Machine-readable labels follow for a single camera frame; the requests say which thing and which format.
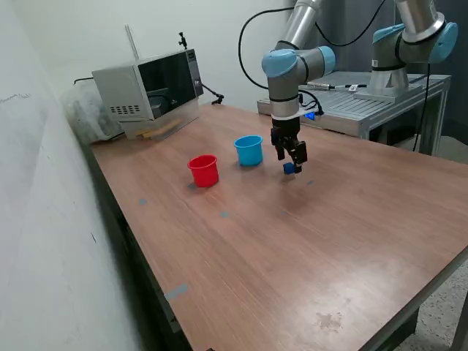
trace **blue block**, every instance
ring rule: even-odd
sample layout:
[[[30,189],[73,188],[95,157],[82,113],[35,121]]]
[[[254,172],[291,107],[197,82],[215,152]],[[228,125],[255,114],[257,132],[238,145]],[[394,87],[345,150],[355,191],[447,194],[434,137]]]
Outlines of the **blue block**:
[[[293,174],[295,172],[294,164],[291,162],[285,163],[283,165],[284,174]]]

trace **blue tape mark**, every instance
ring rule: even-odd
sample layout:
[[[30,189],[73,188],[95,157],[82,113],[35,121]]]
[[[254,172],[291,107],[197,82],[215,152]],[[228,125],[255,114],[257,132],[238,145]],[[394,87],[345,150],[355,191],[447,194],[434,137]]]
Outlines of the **blue tape mark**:
[[[174,290],[171,290],[167,294],[164,294],[164,297],[166,298],[166,300],[171,300],[173,298],[176,298],[180,294],[186,293],[188,290],[189,290],[189,286],[187,284],[183,283],[183,284],[180,284]]]

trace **wooden table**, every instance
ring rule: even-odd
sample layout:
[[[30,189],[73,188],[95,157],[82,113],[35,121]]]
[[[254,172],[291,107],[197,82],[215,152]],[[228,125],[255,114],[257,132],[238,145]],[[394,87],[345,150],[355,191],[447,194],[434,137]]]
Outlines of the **wooden table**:
[[[309,161],[285,176],[270,127],[204,106],[160,143],[94,153],[194,350],[375,350],[467,258],[468,167],[303,127]],[[244,169],[247,134],[265,159]],[[187,169],[200,154],[210,189]]]

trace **black cable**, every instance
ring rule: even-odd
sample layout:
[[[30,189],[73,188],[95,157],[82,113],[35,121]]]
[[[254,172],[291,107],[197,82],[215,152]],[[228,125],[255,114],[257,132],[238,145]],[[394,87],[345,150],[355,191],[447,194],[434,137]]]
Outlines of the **black cable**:
[[[372,25],[372,23],[374,22],[375,18],[377,17],[377,15],[379,14],[379,11],[380,9],[382,8],[383,4],[385,3],[386,0],[382,0],[382,2],[380,2],[380,5],[379,7],[377,8],[377,10],[375,11],[374,15],[372,16],[371,18],[371,21],[369,22],[369,24],[365,27],[365,29],[361,32],[361,34],[359,34],[354,40],[351,40],[350,42],[347,42],[346,44],[336,44],[335,42],[332,42],[331,40],[329,40],[325,34],[323,33],[322,29],[320,28],[320,26],[316,23],[315,26],[317,27],[318,31],[320,32],[320,34],[322,35],[323,39],[325,39],[325,41],[332,45],[332,46],[338,46],[338,47],[343,47],[343,46],[348,46],[348,45],[351,45],[355,42],[357,42],[366,32],[367,30],[370,28],[370,26]]]
[[[259,12],[253,16],[251,16],[247,22],[245,22],[245,24],[242,26],[242,29],[241,29],[241,34],[239,35],[239,41],[238,41],[238,49],[237,49],[237,54],[238,54],[238,57],[239,57],[239,64],[241,65],[241,69],[242,69],[242,72],[244,72],[245,76],[247,77],[248,80],[250,80],[254,85],[258,86],[259,88],[261,89],[265,89],[265,90],[268,90],[268,87],[266,86],[262,86],[261,84],[257,83],[255,80],[253,80],[252,78],[250,78],[249,74],[247,73],[245,67],[244,67],[244,64],[242,63],[242,55],[241,55],[241,44],[242,44],[242,36],[244,35],[244,31],[246,30],[246,27],[247,25],[255,18],[257,18],[258,16],[260,15],[264,15],[265,13],[274,13],[274,12],[282,12],[282,11],[289,11],[289,10],[293,10],[294,7],[284,7],[282,9],[276,9],[276,10],[265,10],[265,11],[262,11],[262,12]]]
[[[75,79],[75,82],[73,82],[73,85],[75,85],[77,82],[80,82],[82,80],[91,80],[91,79],[94,79],[94,77],[78,78],[78,79]]]
[[[418,144],[419,134],[421,133],[421,130],[423,128],[424,113],[426,112],[427,98],[429,95],[429,76],[430,75],[431,75],[431,64],[427,64],[426,95],[424,96],[423,111],[421,112],[421,118],[419,120],[419,127],[418,127],[418,130],[416,131],[417,134],[416,134],[415,144],[412,147],[413,152],[416,151],[416,145]]]
[[[217,97],[218,99],[214,100],[211,102],[212,105],[216,105],[216,104],[221,104],[222,103],[222,100],[224,99],[224,95],[223,94],[218,94],[216,93],[214,90],[211,90],[209,87],[207,87],[205,84],[202,83],[202,87],[205,88],[206,90],[208,90],[210,93],[212,93],[215,97]]]
[[[187,41],[184,37],[184,33],[181,31],[178,35],[181,36],[181,41],[178,42],[179,45],[182,45],[184,46],[184,50],[187,50]],[[216,104],[221,104],[222,103],[222,100],[224,99],[224,95],[223,94],[218,94],[216,93],[214,90],[211,90],[209,87],[207,87],[205,84],[202,83],[202,87],[205,88],[206,90],[208,90],[210,93],[212,93],[215,97],[217,97],[218,99],[214,100],[211,102],[212,105],[216,105]]]
[[[313,93],[311,93],[310,91],[307,91],[307,90],[302,90],[302,89],[299,89],[299,92],[303,93],[303,94],[306,94],[306,95],[309,95],[312,98],[313,102],[315,103],[315,105],[309,107],[307,110],[311,110],[312,108],[317,106],[317,108],[318,108],[317,115],[319,115],[319,116],[323,115],[322,105],[320,104],[318,98],[315,95],[313,95]]]

